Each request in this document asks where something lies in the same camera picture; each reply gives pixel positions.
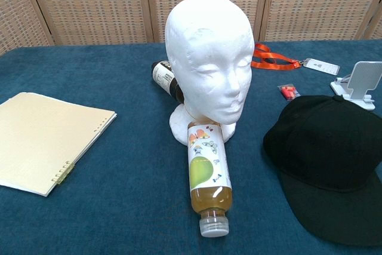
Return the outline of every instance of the black baseball cap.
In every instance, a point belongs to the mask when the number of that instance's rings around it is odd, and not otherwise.
[[[264,137],[298,221],[333,242],[382,245],[382,119],[341,96],[301,96]]]

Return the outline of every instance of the plastic bottle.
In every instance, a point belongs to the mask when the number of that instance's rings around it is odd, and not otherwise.
[[[184,97],[168,61],[154,62],[151,66],[154,81],[171,97],[183,104]]]
[[[188,159],[191,203],[201,215],[201,234],[225,236],[229,233],[225,213],[232,204],[232,187],[219,123],[201,121],[188,125]]]

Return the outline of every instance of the table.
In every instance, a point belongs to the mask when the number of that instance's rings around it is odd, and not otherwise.
[[[341,66],[382,60],[382,40],[267,43],[294,59]],[[262,148],[287,102],[277,86],[333,95],[335,76],[307,68],[253,69],[242,117],[226,143],[230,233],[203,238],[191,208],[186,148],[168,120],[177,103],[151,78],[164,44],[19,48],[0,57],[0,102],[30,91],[118,117],[44,198],[0,186],[0,254],[381,254],[321,240],[294,217]],[[382,115],[382,84],[373,91]]]

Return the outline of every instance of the bottle cap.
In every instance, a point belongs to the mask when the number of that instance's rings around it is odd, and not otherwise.
[[[225,216],[208,216],[199,221],[203,237],[220,237],[229,233],[228,219]]]

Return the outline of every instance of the spiral notebook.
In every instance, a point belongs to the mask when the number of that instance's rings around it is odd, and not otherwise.
[[[0,185],[48,196],[115,119],[35,93],[0,105]]]

